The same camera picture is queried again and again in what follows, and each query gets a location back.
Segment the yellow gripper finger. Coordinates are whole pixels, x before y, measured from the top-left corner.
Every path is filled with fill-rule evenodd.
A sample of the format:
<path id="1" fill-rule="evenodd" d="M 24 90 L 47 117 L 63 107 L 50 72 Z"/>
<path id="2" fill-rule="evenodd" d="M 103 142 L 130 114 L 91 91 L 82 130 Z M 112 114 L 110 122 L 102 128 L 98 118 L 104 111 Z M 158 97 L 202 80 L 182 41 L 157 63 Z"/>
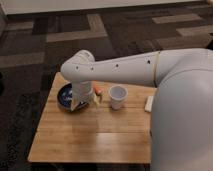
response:
<path id="1" fill-rule="evenodd" d="M 100 100 L 96 95 L 93 96 L 93 101 L 97 108 L 100 107 Z"/>
<path id="2" fill-rule="evenodd" d="M 77 108 L 77 106 L 78 106 L 78 102 L 75 99 L 72 99 L 71 107 L 70 107 L 71 111 L 74 111 Z"/>

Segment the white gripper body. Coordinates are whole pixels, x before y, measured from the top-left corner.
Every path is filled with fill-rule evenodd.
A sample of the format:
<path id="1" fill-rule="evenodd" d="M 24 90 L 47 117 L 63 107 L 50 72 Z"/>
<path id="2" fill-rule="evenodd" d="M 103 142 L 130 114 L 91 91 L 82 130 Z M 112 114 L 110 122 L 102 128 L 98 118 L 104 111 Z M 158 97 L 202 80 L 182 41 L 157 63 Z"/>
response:
<path id="1" fill-rule="evenodd" d="M 93 96 L 92 82 L 73 83 L 72 96 L 76 103 L 89 102 Z"/>

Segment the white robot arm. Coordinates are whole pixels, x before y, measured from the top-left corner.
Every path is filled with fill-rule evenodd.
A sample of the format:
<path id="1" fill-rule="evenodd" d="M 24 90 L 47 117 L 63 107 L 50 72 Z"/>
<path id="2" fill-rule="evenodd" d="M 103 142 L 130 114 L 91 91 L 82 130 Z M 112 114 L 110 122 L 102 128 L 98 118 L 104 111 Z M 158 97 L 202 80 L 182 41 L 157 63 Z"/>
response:
<path id="1" fill-rule="evenodd" d="M 213 171 L 213 50 L 161 50 L 104 61 L 80 50 L 60 72 L 76 84 L 154 87 L 150 171 Z"/>

